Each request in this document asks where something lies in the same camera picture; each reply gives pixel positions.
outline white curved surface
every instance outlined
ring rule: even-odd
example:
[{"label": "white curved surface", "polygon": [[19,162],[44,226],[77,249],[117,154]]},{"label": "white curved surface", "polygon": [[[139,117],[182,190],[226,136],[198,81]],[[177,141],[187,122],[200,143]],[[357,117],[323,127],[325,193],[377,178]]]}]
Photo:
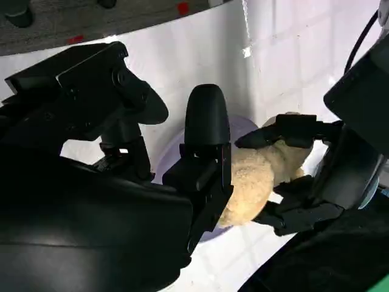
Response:
[{"label": "white curved surface", "polygon": [[[153,165],[183,124],[191,90],[216,83],[230,114],[257,125],[286,111],[334,116],[323,94],[341,76],[359,33],[378,8],[378,0],[234,0],[178,21],[128,33],[112,40],[127,45],[127,66],[147,80],[170,110],[159,126],[143,126]],[[357,54],[376,40],[374,26]],[[0,57],[0,80],[64,48]],[[0,99],[11,94],[0,82]],[[315,145],[305,164],[314,169],[325,147]],[[102,153],[98,141],[70,141],[63,155],[94,162]],[[165,291],[233,292],[291,236],[250,223],[200,244],[189,267]]]}]

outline lavender plate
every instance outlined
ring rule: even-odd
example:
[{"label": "lavender plate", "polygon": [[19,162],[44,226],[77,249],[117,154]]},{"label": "lavender plate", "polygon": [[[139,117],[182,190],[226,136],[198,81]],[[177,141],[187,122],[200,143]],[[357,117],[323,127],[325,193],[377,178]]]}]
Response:
[{"label": "lavender plate", "polygon": [[[229,121],[230,121],[230,135],[231,135],[232,150],[236,148],[233,143],[238,138],[240,138],[243,135],[246,135],[251,131],[258,129],[257,125],[255,125],[251,120],[241,116],[231,115],[229,117]],[[162,175],[164,175],[164,173],[170,167],[172,167],[173,164],[176,163],[180,158],[179,144],[182,143],[184,143],[184,128],[180,131],[180,133],[176,137],[174,137],[174,139],[171,140],[171,142],[167,145],[166,149],[162,152],[157,167],[155,168],[156,176],[153,180],[154,183],[162,184]],[[227,231],[228,229],[230,229],[230,227],[228,228],[215,227],[215,229],[212,232],[206,231],[201,237],[200,242],[206,242],[207,240],[211,240],[225,233],[225,231]]]}]

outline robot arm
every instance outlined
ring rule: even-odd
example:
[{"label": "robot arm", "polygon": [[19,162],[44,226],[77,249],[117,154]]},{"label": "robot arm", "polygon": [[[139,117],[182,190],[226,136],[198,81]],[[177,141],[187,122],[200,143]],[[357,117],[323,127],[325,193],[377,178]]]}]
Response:
[{"label": "robot arm", "polygon": [[[232,194],[221,90],[193,90],[181,159],[152,184],[139,123],[168,111],[126,56],[119,42],[76,46],[7,79],[1,291],[158,291],[215,227]],[[99,136],[105,157],[94,165],[60,157],[68,139]]]}]

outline stuffed toy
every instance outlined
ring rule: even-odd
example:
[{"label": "stuffed toy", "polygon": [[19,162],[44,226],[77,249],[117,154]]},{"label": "stuffed toy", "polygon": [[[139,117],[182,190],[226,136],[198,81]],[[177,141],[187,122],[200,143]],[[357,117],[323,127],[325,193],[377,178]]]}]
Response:
[{"label": "stuffed toy", "polygon": [[[275,117],[263,126],[274,122]],[[304,175],[301,166],[311,150],[289,147],[284,141],[261,149],[235,149],[232,152],[234,190],[218,226],[242,225],[253,220],[265,206],[274,187]]]}]

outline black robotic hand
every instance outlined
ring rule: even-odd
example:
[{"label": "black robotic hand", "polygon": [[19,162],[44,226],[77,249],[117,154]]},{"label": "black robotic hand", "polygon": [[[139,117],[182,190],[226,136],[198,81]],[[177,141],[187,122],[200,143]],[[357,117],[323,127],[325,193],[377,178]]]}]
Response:
[{"label": "black robotic hand", "polygon": [[321,140],[329,148],[315,176],[306,175],[274,188],[282,202],[268,201],[254,219],[273,226],[277,235],[323,226],[321,222],[359,207],[371,194],[382,156],[342,121],[323,123],[316,116],[280,114],[274,124],[239,138],[235,145],[258,149],[278,140],[300,148],[310,148],[315,140]]}]

